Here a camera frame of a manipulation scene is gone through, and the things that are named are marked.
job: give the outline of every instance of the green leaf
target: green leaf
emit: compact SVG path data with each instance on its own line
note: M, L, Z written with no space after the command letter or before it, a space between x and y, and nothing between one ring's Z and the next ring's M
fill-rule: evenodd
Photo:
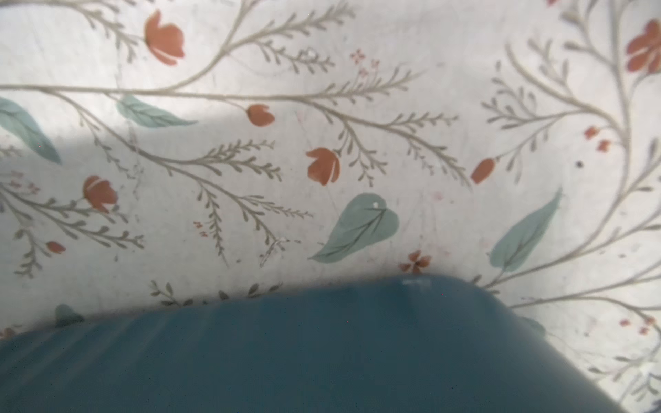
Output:
M125 95L117 102L117 110L126 119L147 128L165 128L166 126L185 126L196 123L196 120L183 120L163 109L146 104L135 96Z
M559 189L548 204L523 218L496 243L489 254L492 266L503 271L514 271L525 262L544 236L562 194L562 189Z
M539 323L539 321L529 319L527 317L520 317L521 320L526 323L530 328L532 328L536 333L540 334L542 337L546 336L546 328Z
M57 149L44 135L34 118L25 109L4 98L0 98L0 126L16 135L41 157L61 163Z
M85 319L66 304L60 304L55 308L55 327L66 327Z
M344 208L328 242L310 259L325 264L337 262L366 246L397 232L399 218L376 194L360 194Z

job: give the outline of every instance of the small red flower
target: small red flower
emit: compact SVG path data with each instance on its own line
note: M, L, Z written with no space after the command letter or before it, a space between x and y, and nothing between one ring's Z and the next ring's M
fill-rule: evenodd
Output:
M365 58L365 55L360 49L357 49L355 53L351 53L349 56L354 60L356 65Z
M411 270L412 273L420 274L422 272L420 269L428 267L432 261L432 256L426 255L421 258L420 254L422 254L421 250L410 253L408 255L408 260L411 261L412 264L399 264L399 269L403 272L407 272L410 268L413 268Z
M597 148L597 150L599 152L604 152L605 153L605 152L608 152L608 149L610 148L610 146L611 146L610 141L603 140L603 141L599 142L599 147Z
M595 128L594 126L590 126L588 129L585 130L585 132L583 132L583 134L585 135L585 139L589 141L593 137L597 136L597 134L599 134L600 131L601 129Z
M340 177L340 159L335 152L327 148L316 148L306 155L316 158L307 167L307 177L311 180L326 186L329 181L335 182Z
M273 123L276 119L269 111L267 110L268 106L265 104L254 104L248 107L246 113L248 114L248 119L255 126L267 126Z
M99 212L108 213L103 204L117 204L117 193L110 187L110 182L92 175L83 184L83 196Z
M174 24L160 23L161 11L156 10L145 22L145 43L158 60L174 66L176 57L184 57L184 33Z
M56 243L55 241L48 241L46 243L46 248L48 248L50 252L53 252L55 254L61 254L67 250L61 244Z
M649 73L661 69L661 28L658 20L648 21L643 34L629 42L627 55L631 56L627 64L627 70L631 72L645 66Z
M496 166L496 161L494 161L491 158L487 158L483 160L482 162L477 165L477 168L473 171L473 174L471 175L471 179L475 184L479 184L480 182L484 181L489 175L491 175L491 172L493 172L494 167Z

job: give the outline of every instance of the printed vine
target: printed vine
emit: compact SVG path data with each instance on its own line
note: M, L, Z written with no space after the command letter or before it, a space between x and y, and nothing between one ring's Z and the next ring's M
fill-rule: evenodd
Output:
M615 184L615 195L601 217L596 227L591 230L586 238L569 251L560 256L537 264L531 268L518 270L528 254L542 238L546 227L553 218L557 209L557 202L549 203L541 209L531 213L514 227L496 244L490 254L492 266L501 268L502 271L492 278L490 282L483 285L489 291L495 287L503 288L504 284L524 277L532 277L543 270L554 268L558 265L591 255L625 239L648 231L661 230L661 203L659 203L648 215L640 217L628 227L617 226L613 228L613 218L621 210L621 206L630 200L635 194L649 193L655 191L654 177L659 174L658 167L661 165L661 153L658 150L658 140L645 136L633 135L631 106L635 91L639 85L648 78L659 74L659 67L653 67L654 62L645 62L640 56L636 60L636 52L640 49L647 38L645 35L636 37L628 42L628 46L621 39L622 20L627 16L627 7L638 0L590 0L580 9L575 3L571 5L561 18L575 28L578 39L568 40L562 47L567 57L558 57L554 42L549 40L544 44L535 40L529 40L528 46L539 61L538 74L524 66L510 45L506 46L508 62L514 69L521 83L520 86L509 82L503 74L502 64L496 63L498 76L492 80L496 85L496 96L482 106L492 116L488 123L501 122L501 130L518 131L519 128L535 126L532 133L525 132L524 138L511 150L505 151L491 159L483 160L475 169L472 179L476 183L482 182L495 169L503 158L507 160L506 171L513 170L518 165L515 183L519 182L523 171L522 154L523 149L529 148L535 152L540 141L553 139L553 126L570 116L580 116L585 119L598 119L600 123L590 125L583 132L589 141L599 134L602 140L596 145L596 150L607 153L610 148L611 139L614 139L618 150L622 153L621 174ZM609 50L602 53L594 44L594 31L590 30L592 13L595 8L604 7L609 15L608 33L600 33L602 38L609 40ZM658 30L658 20L650 20L646 26L646 33ZM629 57L625 57L622 51L626 48ZM570 72L571 57L573 54L583 54L592 58L601 65L610 75L612 86L617 97L616 109L602 108L599 104L591 103L574 90ZM564 105L564 109L556 112L540 112L539 99L548 98ZM645 164L635 174L632 167L632 158L641 150L646 152ZM523 303L510 305L510 308L521 309L526 307L547 305L551 303L595 303L594 305L608 305L620 309L624 314L629 314L639 320L639 334L647 336L652 332L655 335L654 344L643 354L616 355L612 363L607 366L590 366L588 371L592 373L596 381L610 378L614 381L627 377L629 384L626 386L627 397L634 397L636 401L642 401L647 395L658 395L661 385L659 375L649 369L643 369L646 363L655 362L659 351L661 351L661 328L659 328L654 313L661 311L661 305L642 306L626 302L612 297L611 294L620 289L633 285L658 285L661 280L661 260L652 263L643 270L633 275L625 275L617 282L606 285L586 288L574 293L566 293L556 297L531 299ZM622 327L629 326L631 321L625 317L620 321Z
M190 76L189 78L179 81L173 85L158 89L125 89L24 84L0 85L0 90L38 91L48 94L91 93L107 96L115 100L117 100L119 96L126 95L193 98L225 102L232 105L233 107L241 108L242 110L246 110L241 106L241 102L245 101L294 102L316 110L322 114L330 123L333 123L334 120L340 123L342 126L340 131L342 136L340 140L342 142L340 149L336 149L335 151L338 154L342 154L342 152L345 151L347 155L350 155L352 150L356 148L358 152L357 157L349 163L349 166L360 166L362 173L359 177L359 180L366 178L370 186L373 182L373 175L371 172L373 170L378 170L381 174L385 174L385 167L387 163L376 159L376 152L374 150L368 149L362 143L356 127L380 130L388 135L394 135L395 137L403 139L407 144L408 154L413 155L414 160L420 162L424 169L429 170L430 173L433 173L434 171L435 165L433 165L429 158L424 154L429 153L434 158L436 158L437 162L440 163L444 173L451 175L454 179L460 181L462 185L469 185L469 181L465 176L465 169L457 164L456 158L446 153L447 147L445 145L429 143L417 134L418 128L421 127L422 123L418 122L415 124L415 126L418 128L412 130L404 123L375 122L359 116L351 115L336 108L339 105L339 102L342 100L345 100L350 104L355 104L359 98L371 102L373 101L375 95L381 95L387 98L393 91L406 91L407 85L416 79L416 75L413 75L410 71L400 75L401 71L399 68L395 69L388 80L384 80L382 77L377 76L375 73L375 75L367 81L347 81L342 83L342 86L337 86L335 83L333 83L325 90L316 93L237 95L217 93L190 93L183 91L183 88L191 85L192 83L207 75L231 52L243 46L257 46L257 48L264 52L264 56L267 62L271 61L271 57L273 57L274 63L276 64L281 63L281 57L285 60L288 60L292 64L293 70L296 73L299 73L297 68L298 65L302 65L308 68L311 74L315 73L314 67L319 68L321 71L325 71L333 66L333 63L328 58L322 59L316 54L316 52L310 49L300 50L296 55L286 54L286 50L284 48L274 45L274 39L284 38L287 40L292 39L295 36L311 36L313 31L327 30L331 24L344 24L347 19L352 19L355 17L355 12L352 7L346 3L339 3L338 5L329 7L324 13L319 15L311 12L303 19L299 19L294 13L285 22L278 24L272 20L262 29L245 37L237 38L237 32L239 31L240 27L242 27L242 24L246 18L254 11L255 7L259 3L259 0L241 1L234 23L230 31L227 33L227 36L222 45L220 46L218 53L202 70L193 76ZM332 107L324 104L324 101L332 104ZM247 111L250 116L251 108L248 108ZM410 126L414 125L413 120L411 121L412 122L409 123ZM436 122L427 122L427 119L425 119L423 123L430 124L431 126L436 125ZM118 164L118 162L116 162L116 157L109 155L109 147L102 147L102 149L106 153L106 158L109 161ZM126 173L126 171L123 170L124 167L120 166L119 164L118 168L122 170L122 172Z
M122 231L120 235L112 234L110 227L103 225L98 229L91 229L88 226L87 218L101 216L109 224L113 225L117 219L128 223L128 218L119 212L119 205L114 205L112 210L104 213L94 207L79 207L78 200L72 200L68 204L58 204L55 198L49 198L46 202L38 202L33 198L38 192L39 188L33 183L25 184L19 181L18 177L22 177L19 172L14 172L17 176L16 179L10 183L0 182L0 205L7 208L17 220L19 228L14 234L15 240L25 239L28 244L28 252L23 254L23 263L20 264L19 270L14 271L15 274L20 276L27 276L28 278L34 277L34 270L41 270L43 265L39 261L39 256L49 258L52 254L61 254L66 248L57 241L41 241L36 233L35 228L38 224L38 217L45 219L47 222L54 224L64 235L67 237L78 240L81 236L90 239L106 248L117 246L121 249L127 249L130 245L142 249L142 236L131 236L129 231ZM27 192L19 192L12 188L27 187ZM92 199L91 195L86 195L88 200Z

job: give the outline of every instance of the teal plastic container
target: teal plastic container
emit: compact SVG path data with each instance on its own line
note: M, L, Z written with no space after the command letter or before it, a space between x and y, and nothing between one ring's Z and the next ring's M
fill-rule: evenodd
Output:
M430 276L23 334L0 411L622 410L490 294Z

